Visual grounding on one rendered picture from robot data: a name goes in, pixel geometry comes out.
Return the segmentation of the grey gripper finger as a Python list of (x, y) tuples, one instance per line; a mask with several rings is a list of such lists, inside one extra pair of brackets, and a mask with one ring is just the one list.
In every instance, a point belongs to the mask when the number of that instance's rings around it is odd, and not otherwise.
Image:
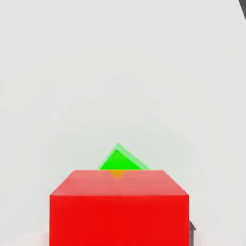
[(194, 231), (196, 230), (195, 226), (191, 221), (189, 221), (189, 246), (194, 246)]

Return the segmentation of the small red cube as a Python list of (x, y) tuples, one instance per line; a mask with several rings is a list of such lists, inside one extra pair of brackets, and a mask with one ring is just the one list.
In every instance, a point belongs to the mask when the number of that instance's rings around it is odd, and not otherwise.
[(189, 246), (189, 195), (164, 171), (77, 170), (49, 200), (49, 246)]

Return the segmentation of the small green cube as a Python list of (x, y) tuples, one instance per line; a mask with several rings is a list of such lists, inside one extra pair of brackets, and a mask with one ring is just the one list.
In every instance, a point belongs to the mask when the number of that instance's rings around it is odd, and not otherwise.
[(98, 170), (150, 170), (141, 160), (117, 143)]

